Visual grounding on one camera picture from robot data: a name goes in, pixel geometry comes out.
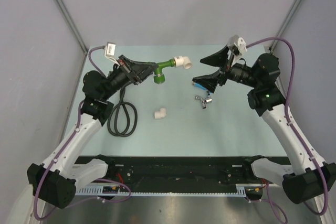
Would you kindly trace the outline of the green plastic faucet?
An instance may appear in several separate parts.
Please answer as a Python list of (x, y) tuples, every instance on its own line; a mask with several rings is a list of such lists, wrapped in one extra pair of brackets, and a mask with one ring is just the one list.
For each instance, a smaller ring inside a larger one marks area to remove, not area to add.
[(174, 59), (170, 59), (165, 62), (158, 62), (158, 67), (154, 71), (154, 82), (156, 84), (163, 84), (165, 82), (165, 75), (163, 73), (164, 68), (175, 67), (176, 63)]

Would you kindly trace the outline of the white straight pipe fitting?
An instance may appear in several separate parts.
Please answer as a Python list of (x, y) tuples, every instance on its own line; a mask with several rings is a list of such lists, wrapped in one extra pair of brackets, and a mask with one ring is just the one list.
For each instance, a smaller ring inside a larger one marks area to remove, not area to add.
[(173, 58), (175, 67), (183, 67), (184, 69), (190, 69), (193, 64), (187, 56), (177, 56)]

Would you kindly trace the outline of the white elbow pipe fitting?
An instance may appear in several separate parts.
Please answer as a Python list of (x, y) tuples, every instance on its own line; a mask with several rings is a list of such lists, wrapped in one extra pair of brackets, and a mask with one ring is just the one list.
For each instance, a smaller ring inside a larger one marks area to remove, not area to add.
[(158, 111), (154, 112), (154, 118), (156, 120), (163, 119), (166, 117), (166, 115), (167, 115), (166, 108), (160, 108)]

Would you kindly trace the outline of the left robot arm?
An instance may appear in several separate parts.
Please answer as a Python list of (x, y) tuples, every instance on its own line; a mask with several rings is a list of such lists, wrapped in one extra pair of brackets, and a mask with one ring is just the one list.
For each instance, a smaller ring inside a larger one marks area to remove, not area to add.
[(76, 123), (41, 164), (29, 166), (28, 186), (15, 201), (6, 223), (45, 220), (50, 214), (40, 216), (39, 203), (65, 209), (78, 189), (95, 180), (110, 182), (115, 178), (116, 169), (102, 158), (94, 158), (79, 168), (73, 165), (91, 138), (107, 122), (114, 107), (109, 99), (130, 84), (141, 84), (158, 67), (156, 62), (139, 62), (120, 56), (108, 75), (99, 69), (84, 75), (82, 91), (85, 98), (78, 105)]

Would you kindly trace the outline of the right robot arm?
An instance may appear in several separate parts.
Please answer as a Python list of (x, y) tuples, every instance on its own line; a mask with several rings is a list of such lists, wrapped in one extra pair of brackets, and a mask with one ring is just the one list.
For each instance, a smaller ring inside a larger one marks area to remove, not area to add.
[(247, 94), (250, 108), (272, 129), (290, 162), (285, 166), (261, 155), (248, 158), (242, 169), (243, 179), (254, 183), (264, 178), (279, 185), (295, 204), (328, 192), (335, 183), (335, 163), (328, 164), (314, 150), (291, 115), (286, 98), (275, 84), (280, 75), (279, 59), (264, 53), (249, 67), (235, 62), (237, 53), (236, 46), (226, 45), (202, 58), (201, 63), (216, 67), (217, 71), (192, 80), (211, 93), (227, 80), (251, 87)]

